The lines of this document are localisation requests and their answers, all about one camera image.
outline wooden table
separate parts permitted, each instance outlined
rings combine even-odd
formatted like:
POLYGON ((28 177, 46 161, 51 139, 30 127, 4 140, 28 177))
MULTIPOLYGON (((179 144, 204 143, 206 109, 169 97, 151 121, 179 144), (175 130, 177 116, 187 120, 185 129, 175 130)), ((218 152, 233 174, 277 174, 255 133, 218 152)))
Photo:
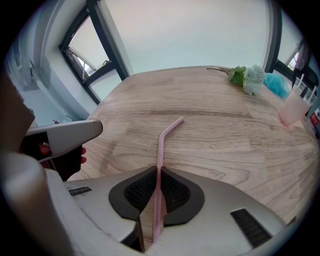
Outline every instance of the wooden table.
MULTIPOLYGON (((70 180, 155 165, 160 133, 184 116, 166 138, 164 165, 233 184, 288 223, 309 198, 319 152, 301 121, 290 131, 282 126, 282 104, 264 85, 259 95, 246 95, 225 73, 206 67, 130 76, 90 117, 103 132, 84 145, 87 162, 70 180)), ((141 214, 149 242, 152 218, 149 202, 141 214)))

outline black grille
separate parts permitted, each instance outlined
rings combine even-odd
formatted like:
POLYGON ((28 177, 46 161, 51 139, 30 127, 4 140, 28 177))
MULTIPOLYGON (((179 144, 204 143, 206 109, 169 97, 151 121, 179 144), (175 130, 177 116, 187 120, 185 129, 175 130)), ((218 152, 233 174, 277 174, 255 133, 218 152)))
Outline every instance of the black grille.
POLYGON ((68 190, 71 196, 80 195, 86 192, 91 191, 92 189, 88 186, 77 187, 75 189, 68 190))
POLYGON ((154 170, 125 188, 127 201, 141 213, 150 200, 156 188, 157 171, 154 170))
POLYGON ((168 213, 183 206, 190 199, 189 188, 166 174, 161 172, 161 191, 163 193, 168 213))
POLYGON ((232 215, 235 222, 238 224, 248 241, 251 243, 253 248, 264 244, 271 238, 267 231, 246 209, 236 210, 231 212, 230 214, 232 215))

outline blue tissue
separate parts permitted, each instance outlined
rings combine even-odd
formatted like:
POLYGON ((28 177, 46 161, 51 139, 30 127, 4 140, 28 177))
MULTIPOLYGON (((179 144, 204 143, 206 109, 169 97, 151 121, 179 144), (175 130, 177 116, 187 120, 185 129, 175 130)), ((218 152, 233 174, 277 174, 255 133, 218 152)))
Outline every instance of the blue tissue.
POLYGON ((282 75, 266 73, 263 83, 271 92, 273 92, 275 95, 278 95, 282 99, 288 97, 290 91, 282 75))

